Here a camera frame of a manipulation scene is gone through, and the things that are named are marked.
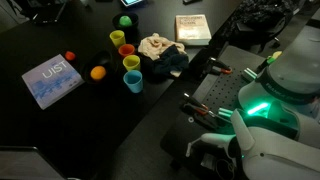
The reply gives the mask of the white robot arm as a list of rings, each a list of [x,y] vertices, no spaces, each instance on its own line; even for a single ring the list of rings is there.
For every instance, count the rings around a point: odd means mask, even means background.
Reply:
[[[305,26],[280,57],[238,94],[229,135],[198,140],[230,154],[249,180],[320,180],[320,31]]]

